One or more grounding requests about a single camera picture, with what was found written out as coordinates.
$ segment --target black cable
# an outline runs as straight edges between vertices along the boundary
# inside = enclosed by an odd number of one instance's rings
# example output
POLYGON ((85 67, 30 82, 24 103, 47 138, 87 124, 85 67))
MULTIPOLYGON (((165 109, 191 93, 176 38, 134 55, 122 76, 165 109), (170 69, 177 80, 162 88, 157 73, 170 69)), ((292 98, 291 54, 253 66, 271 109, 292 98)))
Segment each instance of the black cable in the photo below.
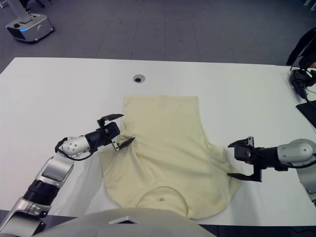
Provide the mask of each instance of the black cable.
MULTIPOLYGON (((92 153, 90 153, 90 155, 88 155, 88 156, 86 156, 86 157, 84 157, 84 158, 81 158, 81 159, 72 158, 72 157, 70 157, 69 155, 67 155, 64 151, 62 151, 61 149, 59 149, 59 147, 60 147, 65 141, 67 141, 67 140, 68 140, 68 138, 65 137, 63 140, 61 140, 60 142, 57 143, 57 145, 56 145, 56 147, 55 147, 55 152, 56 152, 56 153, 59 152, 59 153, 63 154, 64 157, 66 157, 66 158, 68 158, 68 159, 71 159, 71 160, 73 160, 73 161, 82 161, 82 160, 88 159, 88 158, 90 158, 90 157, 95 153, 95 152, 92 152, 92 153)), ((95 149, 97 149, 97 144, 99 143, 99 141, 100 141, 100 136, 99 136, 97 142, 95 143, 95 146, 94 146, 93 150, 91 150, 91 151, 95 151, 95 149)))
POLYGON ((307 98, 307 93, 306 91, 304 91, 304 99, 306 100, 306 102, 312 106, 314 109, 316 109, 316 105, 313 105, 313 103, 307 98))
POLYGON ((284 168, 303 169, 303 168, 307 168, 307 167, 310 167, 310 166, 316 164, 316 160, 312 161, 311 163, 300 165, 300 166, 295 166, 295 165, 291 165, 291 164, 279 164, 278 162, 276 162, 275 160, 271 159, 270 157, 263 156, 260 153, 255 153, 255 155, 260 156, 260 157, 262 157, 264 159, 269 159, 270 162, 273 165, 275 165, 275 166, 282 166, 284 168))
POLYGON ((305 229, 305 230, 301 230, 301 231, 296 231, 295 229, 293 229, 292 227, 289 227, 288 226, 288 228, 291 230, 291 231, 293 231, 293 232, 295 232, 295 233, 297 233, 297 234, 300 234, 300 233, 303 233, 303 232, 313 232, 313 233, 316 233, 316 231, 313 231, 313 230, 309 230, 309 229, 305 229))

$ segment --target white table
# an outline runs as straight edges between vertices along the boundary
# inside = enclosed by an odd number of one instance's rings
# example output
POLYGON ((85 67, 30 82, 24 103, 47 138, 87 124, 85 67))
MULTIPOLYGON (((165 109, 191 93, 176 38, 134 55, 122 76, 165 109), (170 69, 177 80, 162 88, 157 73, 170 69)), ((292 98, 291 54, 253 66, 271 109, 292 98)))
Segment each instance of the white table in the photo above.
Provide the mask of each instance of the white table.
MULTIPOLYGON (((15 58, 0 75, 0 209, 24 194, 54 146, 65 136, 97 128, 120 113, 124 95, 198 95, 210 142, 228 146, 254 136, 257 147, 297 138, 316 141, 283 79, 288 67, 106 59, 15 58), (136 84, 132 77, 143 74, 136 84)), ((245 174, 252 166, 233 158, 245 174)), ((76 162, 50 214, 82 216, 117 208, 103 188, 98 155, 76 162)), ((263 171, 263 182, 243 182, 228 208, 200 224, 316 225, 316 209, 295 170, 263 171)))

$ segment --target gray floor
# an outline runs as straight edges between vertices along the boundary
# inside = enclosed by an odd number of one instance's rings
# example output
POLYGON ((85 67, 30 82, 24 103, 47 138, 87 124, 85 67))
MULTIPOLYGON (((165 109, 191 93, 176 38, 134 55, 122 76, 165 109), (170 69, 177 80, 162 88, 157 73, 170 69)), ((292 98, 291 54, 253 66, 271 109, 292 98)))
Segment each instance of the gray floor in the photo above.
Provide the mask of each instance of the gray floor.
POLYGON ((0 72, 14 57, 78 57, 284 65, 316 26, 301 0, 42 0, 29 8, 56 28, 35 44, 15 41, 0 9, 0 72))

